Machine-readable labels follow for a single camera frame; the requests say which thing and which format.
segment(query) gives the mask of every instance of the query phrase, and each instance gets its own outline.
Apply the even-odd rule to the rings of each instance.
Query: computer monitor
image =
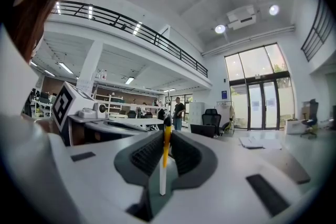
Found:
[[[47,93],[47,92],[41,92],[40,97],[48,99],[49,98],[49,93]]]
[[[213,125],[190,124],[190,129],[191,132],[194,134],[199,134],[211,138],[214,138],[214,135],[216,133],[216,126]]]

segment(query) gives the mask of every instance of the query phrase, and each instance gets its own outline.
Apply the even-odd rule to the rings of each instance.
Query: glass window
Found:
[[[235,106],[234,127],[247,128],[247,92],[245,84],[230,87],[231,100]]]
[[[241,62],[246,78],[273,73],[264,48],[244,51],[239,55],[242,60]]]
[[[287,71],[287,66],[285,60],[282,57],[278,44],[266,46],[265,49],[273,66],[274,73]]]
[[[229,75],[229,80],[243,79],[244,73],[242,68],[242,63],[238,54],[225,57],[227,73]]]
[[[294,118],[294,97],[290,78],[277,79],[280,103],[280,128],[288,119]]]

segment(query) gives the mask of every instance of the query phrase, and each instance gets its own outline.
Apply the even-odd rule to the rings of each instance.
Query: black metal railing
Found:
[[[175,56],[208,77],[208,70],[183,49],[155,30],[125,15],[106,8],[73,1],[59,1],[51,13],[90,19],[128,32],[165,50],[168,54]]]
[[[307,61],[318,52],[325,43],[334,24],[334,18],[324,0],[319,0],[315,19],[309,31],[307,39],[304,41],[301,50],[306,55]]]

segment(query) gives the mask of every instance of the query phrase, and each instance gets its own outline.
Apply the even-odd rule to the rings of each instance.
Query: ceiling light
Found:
[[[222,34],[225,31],[225,26],[224,25],[217,25],[215,28],[215,32],[217,34]]]
[[[130,84],[133,81],[133,77],[129,77],[128,80],[126,81],[126,84]]]
[[[89,19],[92,18],[92,6],[89,6]]]
[[[53,73],[50,73],[48,70],[44,70],[44,72],[47,73],[47,74],[49,74],[49,75],[51,75],[51,76],[53,76],[53,77],[55,76]]]
[[[269,13],[270,15],[277,15],[279,13],[279,6],[278,5],[272,5],[270,8],[269,8]]]
[[[73,74],[73,72],[62,62],[59,63],[60,66],[62,66],[65,70],[67,70],[70,74]]]
[[[142,25],[142,22],[139,22],[139,23],[136,25],[136,28],[135,28],[135,30],[133,31],[133,34],[134,34],[134,35],[137,35],[137,33],[138,33],[138,31],[139,31],[141,25]]]

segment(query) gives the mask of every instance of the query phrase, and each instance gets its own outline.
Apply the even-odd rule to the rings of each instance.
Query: doorway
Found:
[[[279,94],[275,80],[247,84],[248,130],[278,130]]]

